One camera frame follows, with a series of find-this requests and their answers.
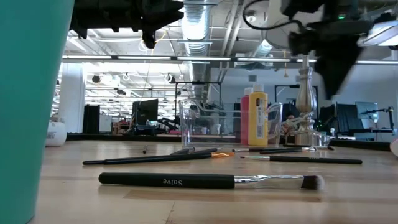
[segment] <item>silver candlestick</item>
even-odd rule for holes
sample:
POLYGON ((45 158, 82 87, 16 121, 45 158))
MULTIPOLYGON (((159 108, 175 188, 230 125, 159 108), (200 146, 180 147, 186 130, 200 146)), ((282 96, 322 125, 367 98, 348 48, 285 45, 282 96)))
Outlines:
MULTIPOLYGON (((317 101, 311 86, 312 68, 308 61, 308 55, 303 56, 303 67, 300 69, 300 89, 296 98, 296 107, 303 117, 317 110, 317 101)), ((297 131, 288 133, 294 136, 296 145, 323 146, 324 136, 313 129, 314 120, 312 115, 307 116, 300 122, 297 131)))

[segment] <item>wooden tabletop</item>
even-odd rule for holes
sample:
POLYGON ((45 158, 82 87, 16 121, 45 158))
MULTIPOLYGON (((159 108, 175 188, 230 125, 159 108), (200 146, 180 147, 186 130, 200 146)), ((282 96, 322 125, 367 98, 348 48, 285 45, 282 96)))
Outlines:
POLYGON ((284 154, 362 159, 362 165, 267 162, 234 158, 86 166, 83 160, 170 154, 179 144, 72 141, 45 149, 39 224, 398 223, 398 159, 390 152, 337 148, 284 154), (322 175, 323 191, 202 190, 101 185, 102 172, 322 175))

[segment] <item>teal container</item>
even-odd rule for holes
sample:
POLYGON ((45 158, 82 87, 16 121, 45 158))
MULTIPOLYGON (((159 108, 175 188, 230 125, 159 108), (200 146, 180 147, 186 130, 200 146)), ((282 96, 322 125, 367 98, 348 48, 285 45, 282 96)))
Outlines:
POLYGON ((0 223, 35 213, 52 98, 74 0, 0 1, 0 223))

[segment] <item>brush bristles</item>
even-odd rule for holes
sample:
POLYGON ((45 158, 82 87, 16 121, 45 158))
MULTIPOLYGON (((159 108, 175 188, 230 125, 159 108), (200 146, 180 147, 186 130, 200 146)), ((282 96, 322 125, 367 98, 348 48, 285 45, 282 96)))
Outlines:
POLYGON ((323 177, 319 175, 314 176, 304 176, 303 184, 301 185, 302 189, 310 189, 310 190, 321 190, 325 186, 325 181, 323 177))

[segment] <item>yellow bottle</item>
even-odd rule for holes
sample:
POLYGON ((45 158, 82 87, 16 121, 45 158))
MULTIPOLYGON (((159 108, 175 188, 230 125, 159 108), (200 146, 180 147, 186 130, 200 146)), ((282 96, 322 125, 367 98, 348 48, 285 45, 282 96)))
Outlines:
POLYGON ((262 84, 253 86, 249 95, 249 145, 268 146, 268 95, 262 84))

